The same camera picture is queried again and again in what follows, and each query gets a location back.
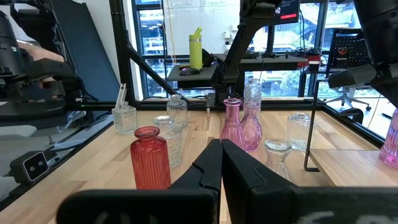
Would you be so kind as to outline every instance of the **office chair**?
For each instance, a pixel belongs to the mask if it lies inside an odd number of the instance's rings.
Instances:
[[[333,32],[331,41],[326,77],[329,77],[330,73],[340,72],[341,70],[367,63],[369,63],[368,50],[361,29],[336,29]],[[343,87],[337,90],[338,93],[342,93],[341,96],[325,103],[341,101],[341,106],[347,104],[352,108],[353,105],[351,103],[356,102],[366,105],[366,110],[371,110],[369,103],[354,98],[355,91],[356,88]]]

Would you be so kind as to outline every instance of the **glass jar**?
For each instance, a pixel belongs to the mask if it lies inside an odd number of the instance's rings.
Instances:
[[[286,157],[292,151],[292,145],[284,140],[267,140],[264,143],[264,147],[267,151],[266,167],[281,177],[290,180],[287,168],[285,165]]]
[[[306,150],[310,123],[311,118],[305,113],[298,113],[287,118],[285,140],[291,143],[293,149]]]
[[[235,145],[246,151],[244,144],[242,126],[239,122],[239,106],[242,105],[242,100],[230,98],[224,100],[226,119],[224,128],[221,132],[220,139],[229,139]]]
[[[182,129],[175,125],[171,116],[163,115],[154,118],[154,124],[160,129],[160,137],[167,141],[170,167],[175,167],[182,160]]]
[[[137,110],[128,102],[120,103],[112,109],[114,128],[119,134],[131,134],[137,129]]]
[[[167,143],[159,133],[156,127],[134,132],[138,139],[131,144],[130,153],[137,189],[167,189],[171,185]]]
[[[379,157],[387,165],[398,168],[398,109],[392,115],[386,141],[381,147]]]
[[[180,94],[174,94],[167,102],[167,114],[174,118],[175,125],[184,128],[188,125],[188,106],[187,102],[181,100]]]
[[[246,150],[253,151],[257,149],[262,138],[262,129],[260,122],[256,117],[259,108],[258,103],[249,102],[243,104],[244,117],[241,121],[243,139]]]
[[[256,111],[256,117],[258,119],[260,116],[260,110],[261,110],[261,83],[260,83],[260,80],[254,79],[254,78],[248,79],[248,82],[244,86],[243,101],[245,103],[249,103],[249,102],[258,103],[259,107]]]

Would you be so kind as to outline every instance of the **pink glass bottle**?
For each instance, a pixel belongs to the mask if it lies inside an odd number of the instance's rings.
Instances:
[[[242,100],[230,98],[225,99],[226,119],[220,139],[229,139],[241,149],[246,151],[244,144],[241,123],[239,122],[239,106],[242,105]]]
[[[138,139],[131,144],[130,153],[137,189],[167,189],[171,185],[167,143],[159,133],[156,127],[134,132]]]
[[[256,116],[259,104],[248,102],[243,104],[243,108],[244,117],[241,121],[243,139],[246,145],[246,150],[253,151],[257,149],[262,138],[261,125]]]
[[[387,165],[398,168],[398,109],[392,115],[386,141],[381,147],[379,157]]]

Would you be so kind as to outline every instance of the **red light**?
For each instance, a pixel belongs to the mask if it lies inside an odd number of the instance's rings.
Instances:
[[[280,19],[290,19],[290,18],[295,18],[295,17],[297,17],[297,14],[289,14],[289,15],[281,16]]]

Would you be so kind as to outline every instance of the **computer mouse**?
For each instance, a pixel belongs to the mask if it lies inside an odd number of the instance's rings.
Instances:
[[[180,75],[198,75],[199,73],[200,73],[200,70],[197,68],[184,68],[180,72]]]

